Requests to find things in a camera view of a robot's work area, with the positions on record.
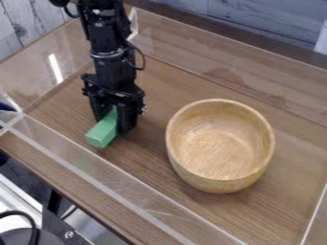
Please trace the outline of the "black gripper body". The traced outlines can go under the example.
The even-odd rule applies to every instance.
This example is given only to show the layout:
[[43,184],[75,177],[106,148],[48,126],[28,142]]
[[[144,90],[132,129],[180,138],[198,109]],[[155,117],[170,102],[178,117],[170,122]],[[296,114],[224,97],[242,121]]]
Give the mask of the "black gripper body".
[[135,103],[139,114],[144,107],[144,92],[135,84],[136,72],[144,67],[135,64],[134,52],[91,53],[95,73],[84,73],[80,78],[84,83],[83,95],[102,97],[111,101],[112,107],[119,103]]

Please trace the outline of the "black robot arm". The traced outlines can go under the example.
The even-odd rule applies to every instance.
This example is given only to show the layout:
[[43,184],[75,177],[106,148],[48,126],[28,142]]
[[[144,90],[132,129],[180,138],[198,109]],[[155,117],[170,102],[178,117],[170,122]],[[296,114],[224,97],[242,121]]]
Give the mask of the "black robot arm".
[[127,16],[123,0],[48,0],[62,8],[71,18],[78,18],[86,39],[90,41],[90,56],[95,73],[84,73],[83,95],[90,104],[96,121],[116,110],[118,133],[126,134],[135,127],[143,113],[146,93],[136,85],[138,66],[135,53],[142,53],[128,40],[132,22]]

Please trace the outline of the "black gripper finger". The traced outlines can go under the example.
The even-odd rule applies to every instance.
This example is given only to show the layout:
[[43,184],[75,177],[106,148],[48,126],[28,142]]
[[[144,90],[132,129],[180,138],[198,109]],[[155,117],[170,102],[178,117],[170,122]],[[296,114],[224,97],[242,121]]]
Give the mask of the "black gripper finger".
[[96,121],[99,122],[112,109],[111,101],[107,98],[91,97],[90,104]]
[[119,103],[116,105],[118,111],[118,133],[127,134],[135,127],[138,122],[139,107],[135,103]]

